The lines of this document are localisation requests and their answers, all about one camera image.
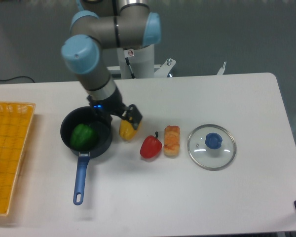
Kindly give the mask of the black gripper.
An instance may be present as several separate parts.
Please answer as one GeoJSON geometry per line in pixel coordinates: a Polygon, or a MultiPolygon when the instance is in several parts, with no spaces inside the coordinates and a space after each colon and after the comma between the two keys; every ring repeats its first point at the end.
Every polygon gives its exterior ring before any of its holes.
{"type": "Polygon", "coordinates": [[[134,130],[138,130],[143,116],[136,105],[125,106],[117,87],[110,96],[104,95],[101,90],[93,91],[93,94],[88,95],[87,100],[96,112],[97,121],[111,125],[111,115],[113,115],[129,122],[134,130]]]}

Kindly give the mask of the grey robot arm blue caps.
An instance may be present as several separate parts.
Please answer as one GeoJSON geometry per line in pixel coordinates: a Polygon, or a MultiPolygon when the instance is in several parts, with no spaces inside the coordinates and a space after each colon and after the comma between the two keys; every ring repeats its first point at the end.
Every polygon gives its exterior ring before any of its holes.
{"type": "Polygon", "coordinates": [[[146,0],[78,0],[70,37],[61,48],[68,69],[88,93],[97,112],[114,115],[138,129],[138,108],[126,106],[103,59],[102,51],[142,48],[161,41],[161,22],[146,0]]]}

